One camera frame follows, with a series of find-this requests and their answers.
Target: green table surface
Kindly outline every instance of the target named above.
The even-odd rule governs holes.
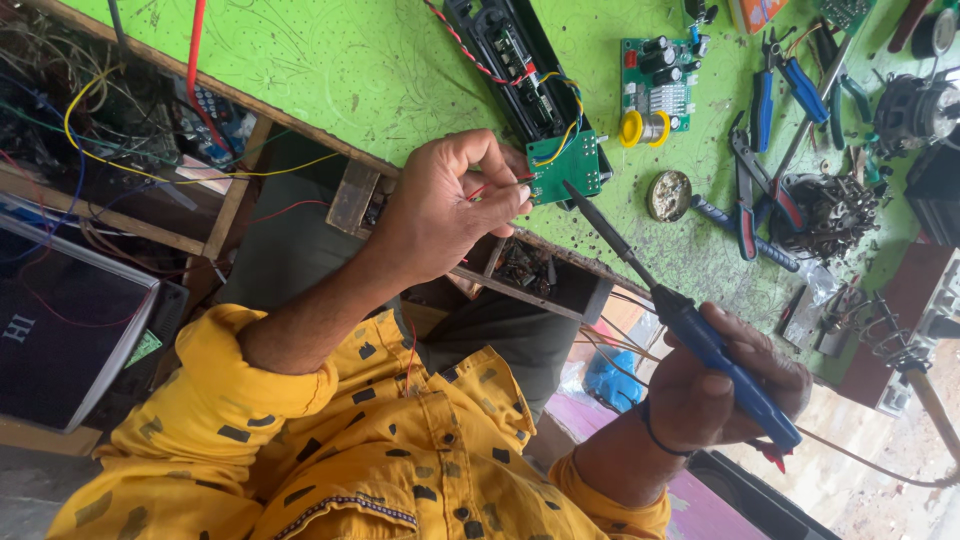
[[[660,148],[624,149],[616,139],[620,119],[620,39],[684,37],[679,0],[605,2],[532,0],[540,23],[566,74],[583,90],[586,114],[603,144],[614,177],[594,201],[661,281],[693,296],[712,300],[740,314],[762,331],[771,331],[796,293],[796,276],[769,260],[740,259],[732,235],[689,212],[675,224],[654,221],[645,206],[647,187],[661,171],[678,169],[721,209],[733,201],[732,158],[726,133],[739,110],[748,109],[752,75],[760,69],[760,35],[739,34],[727,2],[720,2],[716,23],[702,30],[712,36],[710,51],[693,88],[697,111],[689,133],[671,136]],[[64,0],[110,24],[107,2]],[[194,2],[191,0],[119,0],[124,30],[178,60],[187,60]],[[794,0],[772,21],[779,34],[789,26],[805,29],[815,15],[810,2]],[[854,38],[847,66],[876,103],[882,84],[872,71],[928,74],[933,61],[915,61],[909,46],[886,52],[906,0],[881,1]],[[806,43],[798,47],[801,64],[814,83],[819,72]],[[954,47],[941,68],[957,64]],[[502,134],[507,122],[496,109],[483,77],[466,61],[450,35],[418,0],[209,0],[199,60],[206,74],[249,93],[343,141],[402,166],[424,142],[471,128]],[[774,123],[770,150],[762,157],[771,174],[796,132],[802,111],[779,73],[775,74]],[[859,123],[852,99],[844,101],[844,126],[862,141],[871,126]],[[817,149],[805,140],[790,172],[817,172],[829,160],[833,173],[847,162],[829,137],[817,133]],[[916,156],[890,163],[897,196],[880,209],[882,230],[867,236],[847,258],[832,267],[841,279],[862,275],[868,288],[882,286],[896,272],[919,225],[902,198],[904,177]],[[624,276],[630,269],[598,239],[579,212],[550,205],[534,209],[517,223],[548,240],[606,262]],[[880,246],[871,251],[870,240]],[[871,272],[866,258],[876,258]],[[839,382],[845,359],[807,351],[797,354],[823,380]]]

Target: yellow solder spool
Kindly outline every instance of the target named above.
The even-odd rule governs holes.
[[[662,110],[644,114],[630,110],[620,118],[620,144],[633,148],[639,142],[657,148],[670,135],[670,117]]]

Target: orange box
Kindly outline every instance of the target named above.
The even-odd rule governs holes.
[[[787,0],[730,0],[733,24],[741,34],[756,34],[774,18]]]

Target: gray trousers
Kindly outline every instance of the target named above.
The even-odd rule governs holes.
[[[273,166],[287,164],[275,158]],[[266,182],[253,219],[298,201],[332,201],[333,195],[332,189],[310,179],[276,175]],[[323,205],[300,205],[251,225],[220,301],[269,312],[353,257],[363,240],[327,225],[326,211]],[[399,298],[385,307],[394,309],[400,331],[411,337]],[[450,313],[428,335],[418,336],[417,353],[433,374],[490,345],[510,365],[536,422],[557,391],[561,368],[579,328],[578,321],[487,289]]]

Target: green circuit board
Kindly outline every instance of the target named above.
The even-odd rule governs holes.
[[[848,34],[856,34],[876,0],[816,0],[817,9]]]
[[[695,109],[690,101],[690,87],[697,84],[697,73],[684,72],[678,82],[654,87],[653,74],[641,73],[636,67],[636,62],[632,62],[633,67],[627,67],[628,55],[635,55],[634,58],[642,57],[640,47],[649,40],[647,37],[627,37],[620,41],[622,49],[620,51],[620,89],[623,96],[621,114],[626,114],[628,110],[637,110],[646,114],[662,110],[680,119],[678,127],[671,131],[689,131],[690,114]],[[676,49],[678,66],[696,61],[691,52],[693,44],[689,39],[669,39],[669,41]]]
[[[580,193],[600,192],[600,160],[597,158],[597,137],[594,130],[580,132],[557,158],[546,165],[534,165],[534,156],[552,156],[563,137],[531,142],[527,145],[527,161],[534,179],[530,181],[530,199],[534,206],[558,203],[570,198],[564,180]]]

